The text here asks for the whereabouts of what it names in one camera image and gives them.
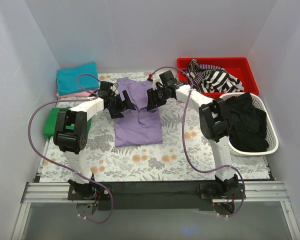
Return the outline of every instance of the floral mat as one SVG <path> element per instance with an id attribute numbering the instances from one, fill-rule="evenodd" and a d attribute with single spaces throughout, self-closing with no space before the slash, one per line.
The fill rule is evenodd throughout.
<path id="1" fill-rule="evenodd" d="M 128 77 L 135 81 L 145 81 L 148 73 L 99 74 L 100 80 L 116 82 Z M 78 102 L 61 102 L 58 107 L 74 107 Z M 201 174 L 188 164 L 181 140 L 182 116 L 185 104 L 169 99 L 159 108 L 162 124 L 163 143 L 115 147 L 115 127 L 108 110 L 95 115 L 86 145 L 87 164 L 99 182 L 128 181 L 190 181 L 214 180 L 215 174 Z M 189 157 L 200 170 L 215 167 L 214 156 L 208 140 L 200 130 L 199 114 L 189 108 L 186 113 L 185 140 Z M 46 156 L 53 161 L 69 165 L 67 159 L 53 139 L 48 139 Z M 263 156 L 231 155 L 232 163 L 245 179 L 269 179 Z M 43 162 L 40 182 L 67 182 L 73 173 Z"/>

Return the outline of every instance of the purple shirt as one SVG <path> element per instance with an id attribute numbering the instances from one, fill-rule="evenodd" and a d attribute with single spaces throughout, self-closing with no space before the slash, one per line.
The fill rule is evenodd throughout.
<path id="1" fill-rule="evenodd" d="M 158 109 L 147 111 L 149 81 L 136 82 L 127 77 L 119 78 L 120 96 L 126 90 L 136 110 L 126 110 L 123 118 L 114 119 L 115 147 L 162 143 L 161 121 Z"/>

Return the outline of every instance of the blue folded towel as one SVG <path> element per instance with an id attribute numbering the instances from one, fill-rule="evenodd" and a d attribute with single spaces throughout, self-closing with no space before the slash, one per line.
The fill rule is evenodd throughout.
<path id="1" fill-rule="evenodd" d="M 56 74 L 56 82 L 60 96 L 82 92 L 82 89 L 77 85 L 77 77 L 80 74 L 91 74 L 98 77 L 96 64 L 90 62 L 74 68 L 60 69 Z M 79 83 L 85 89 L 99 88 L 99 82 L 90 76 L 81 76 Z"/>

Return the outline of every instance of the white enclosure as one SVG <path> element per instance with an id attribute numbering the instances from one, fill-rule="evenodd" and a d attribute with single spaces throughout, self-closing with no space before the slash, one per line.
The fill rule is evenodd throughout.
<path id="1" fill-rule="evenodd" d="M 248 58 L 280 142 L 269 164 L 300 228 L 300 0 L 0 0 L 0 239 L 36 174 L 28 120 L 56 99 L 57 69 L 149 71 L 182 57 Z M 48 110 L 33 126 L 40 150 Z"/>

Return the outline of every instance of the white laundry basket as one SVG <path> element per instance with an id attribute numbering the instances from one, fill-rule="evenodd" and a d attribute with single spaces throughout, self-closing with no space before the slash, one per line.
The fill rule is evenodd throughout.
<path id="1" fill-rule="evenodd" d="M 244 94 L 244 92 L 225 93 L 222 96 L 220 96 L 220 98 L 223 100 L 227 100 L 231 97 L 238 97 L 241 94 Z M 265 111 L 265 113 L 266 113 L 266 138 L 265 139 L 268 142 L 269 147 L 268 147 L 267 151 L 263 151 L 263 152 L 246 152 L 246 151 L 240 151 L 238 149 L 235 149 L 235 147 L 232 146 L 232 144 L 229 141 L 230 153 L 232 153 L 233 155 L 237 155 L 237 156 L 260 156 L 260 155 L 272 154 L 278 149 L 278 146 L 279 146 L 279 141 L 278 141 L 274 126 L 272 125 L 269 114 L 264 105 L 264 102 L 260 99 L 260 97 L 258 97 L 257 95 L 255 95 L 253 93 L 251 93 L 251 97 L 252 97 L 253 106 L 255 106 L 257 109 L 261 109 L 261 110 Z"/>

